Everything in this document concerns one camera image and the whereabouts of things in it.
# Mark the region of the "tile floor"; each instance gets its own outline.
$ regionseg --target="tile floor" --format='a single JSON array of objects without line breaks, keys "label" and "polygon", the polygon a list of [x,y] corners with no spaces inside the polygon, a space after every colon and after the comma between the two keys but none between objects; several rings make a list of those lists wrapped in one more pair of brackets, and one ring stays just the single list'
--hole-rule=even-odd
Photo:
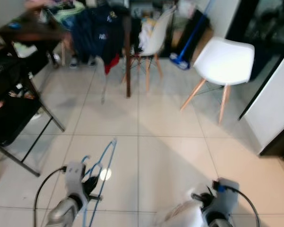
[{"label": "tile floor", "polygon": [[[200,78],[194,70],[180,71],[167,60],[161,64],[164,79],[160,81],[152,67],[149,93],[145,92],[145,74],[138,76],[132,69],[130,99],[125,98],[125,84],[120,84],[122,64],[114,67],[104,104],[101,62],[94,69],[50,70],[43,99],[66,131],[61,133],[51,123],[28,156],[26,163],[42,172],[39,178],[9,159],[0,162],[0,227],[31,227],[35,193],[44,178],[86,154],[91,155],[90,166],[113,137],[118,143],[112,176],[93,226],[150,227],[156,211],[181,202],[191,188],[228,177],[238,181],[254,202],[262,226],[284,227],[284,171],[277,159],[258,158],[252,152],[244,125],[237,121],[240,104],[236,95],[231,95],[221,126],[217,124],[221,91],[209,91],[215,88],[211,84],[181,113],[180,106]],[[45,77],[42,73],[35,77],[37,87]],[[10,146],[14,154],[24,155],[46,119],[44,114],[28,124]],[[55,175],[39,198],[39,226],[64,193],[64,176]],[[252,211],[242,199],[232,220],[235,227],[255,226]],[[74,226],[81,223],[79,216]]]}]

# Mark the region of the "white floor tile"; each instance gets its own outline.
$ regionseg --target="white floor tile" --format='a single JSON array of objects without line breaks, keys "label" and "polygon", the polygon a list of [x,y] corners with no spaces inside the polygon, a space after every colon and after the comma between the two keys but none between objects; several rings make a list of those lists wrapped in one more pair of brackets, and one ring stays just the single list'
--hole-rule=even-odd
[{"label": "white floor tile", "polygon": [[[235,227],[256,226],[254,215],[234,215]],[[261,227],[284,227],[284,215],[260,215]]]},{"label": "white floor tile", "polygon": [[87,96],[75,130],[83,135],[137,135],[138,98],[125,95],[106,94],[101,103],[101,95]]},{"label": "white floor tile", "polygon": [[[101,59],[98,59],[98,66],[96,69],[95,76],[91,82],[89,89],[90,94],[102,94],[105,82],[106,75],[104,72],[104,66]],[[122,79],[125,75],[125,67],[123,66],[124,61],[120,59],[119,63],[114,66],[109,74],[107,75],[107,87],[106,94],[119,94],[125,95],[126,93],[126,83],[122,83]],[[137,68],[131,69],[131,92],[132,94],[138,94],[138,78],[137,78]]]},{"label": "white floor tile", "polygon": [[[142,70],[139,73],[139,93],[140,95],[184,95],[189,96],[193,88],[198,84],[201,77],[197,74],[195,69],[180,70],[173,65],[169,59],[160,59],[160,64],[163,72],[163,79],[160,79],[159,71],[156,67],[155,60],[152,61],[154,65],[150,67],[150,89],[146,92],[146,74],[145,62],[142,63]],[[200,92],[208,90],[204,85]]]},{"label": "white floor tile", "polygon": [[[277,159],[259,158],[235,139],[206,139],[219,177],[237,181],[259,214],[284,214],[284,172]],[[234,214],[252,213],[240,198]]]},{"label": "white floor tile", "polygon": [[139,137],[139,211],[175,206],[216,178],[203,138]]},{"label": "white floor tile", "polygon": [[[57,125],[52,121],[44,131],[44,134],[73,134],[83,108],[85,97],[86,94],[43,95],[42,98],[44,104],[65,127],[65,132],[61,132]],[[43,109],[40,110],[42,116],[38,119],[31,120],[22,131],[22,134],[39,134],[43,127],[47,124],[50,117],[43,111]]]},{"label": "white floor tile", "polygon": [[[72,160],[81,161],[85,155],[90,155],[86,160],[87,168],[92,167],[100,158],[107,144],[113,139],[111,136],[74,136],[65,164]],[[138,210],[138,168],[137,168],[137,137],[117,137],[118,142],[111,164],[112,175],[104,184],[102,191],[103,200],[99,203],[99,210],[137,211]],[[108,165],[111,150],[103,159],[103,165]],[[99,180],[93,193],[98,193],[102,181]],[[64,176],[59,177],[57,186],[50,202],[53,208],[65,196]],[[93,210],[94,202],[89,204]]]},{"label": "white floor tile", "polygon": [[139,227],[153,227],[156,213],[139,213]]},{"label": "white floor tile", "polygon": [[42,92],[43,89],[46,87],[50,80],[50,74],[55,69],[53,68],[52,64],[47,64],[43,69],[41,69],[36,75],[33,77],[33,84],[35,88]]},{"label": "white floor tile", "polygon": [[[41,226],[45,210],[37,211],[37,226]],[[32,227],[33,210],[0,208],[0,227]]]},{"label": "white floor tile", "polygon": [[[20,135],[8,147],[17,157],[22,158],[30,147],[36,135]],[[35,177],[11,159],[0,162],[0,207],[32,208],[36,192],[41,182],[55,169],[62,166],[71,136],[43,135],[37,142],[25,163],[37,171],[40,177]],[[57,180],[54,175],[44,185],[38,208],[46,208]]]},{"label": "white floor tile", "polygon": [[180,112],[182,96],[139,96],[139,135],[203,137],[192,105]]},{"label": "white floor tile", "polygon": [[95,70],[96,67],[89,68],[85,65],[81,65],[77,69],[65,66],[53,70],[47,79],[43,93],[86,94]]},{"label": "white floor tile", "polygon": [[220,103],[216,93],[206,92],[192,99],[203,133],[208,138],[245,138],[246,134],[238,121],[238,110],[226,105],[221,125],[219,125]]}]

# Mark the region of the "shoe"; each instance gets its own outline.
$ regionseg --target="shoe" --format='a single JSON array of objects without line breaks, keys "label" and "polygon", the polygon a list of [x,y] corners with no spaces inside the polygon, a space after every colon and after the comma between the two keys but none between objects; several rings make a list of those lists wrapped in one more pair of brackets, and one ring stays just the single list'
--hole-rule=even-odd
[{"label": "shoe", "polygon": [[71,62],[70,62],[70,68],[71,69],[76,69],[78,67],[79,60],[77,56],[72,56],[71,57]]},{"label": "shoe", "polygon": [[36,119],[38,119],[38,118],[40,118],[41,117],[41,113],[40,113],[40,111],[38,111],[33,117],[32,117],[32,119],[30,119],[31,121],[33,121],[33,120],[36,120]]},{"label": "shoe", "polygon": [[90,56],[90,57],[89,57],[89,61],[87,62],[87,65],[88,65],[89,67],[94,67],[96,64],[97,64],[97,63],[96,63],[96,59],[95,59],[93,56]]},{"label": "shoe", "polygon": [[54,54],[53,54],[53,58],[55,58],[55,60],[56,60],[56,62],[57,62],[58,64],[61,63],[61,58],[60,58],[60,56],[59,56],[58,54],[54,53]]}]

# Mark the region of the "white wall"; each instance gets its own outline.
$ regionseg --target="white wall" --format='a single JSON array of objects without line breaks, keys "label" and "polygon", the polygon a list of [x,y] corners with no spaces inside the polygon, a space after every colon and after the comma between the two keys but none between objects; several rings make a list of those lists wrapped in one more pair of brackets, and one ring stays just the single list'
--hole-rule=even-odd
[{"label": "white wall", "polygon": [[[209,0],[195,0],[204,11]],[[208,17],[213,26],[214,35],[225,37],[241,0],[213,0]]]},{"label": "white wall", "polygon": [[25,0],[0,0],[0,27],[24,12]]},{"label": "white wall", "polygon": [[284,129],[284,59],[244,116],[261,152]]}]

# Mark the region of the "clothes pile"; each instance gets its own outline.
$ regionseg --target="clothes pile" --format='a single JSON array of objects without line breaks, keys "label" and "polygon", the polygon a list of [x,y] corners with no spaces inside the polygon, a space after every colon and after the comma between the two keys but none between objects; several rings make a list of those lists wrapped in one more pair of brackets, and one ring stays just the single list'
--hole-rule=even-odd
[{"label": "clothes pile", "polygon": [[105,73],[118,64],[124,43],[122,17],[109,5],[85,9],[75,16],[71,30],[73,46],[81,61],[99,56]]}]

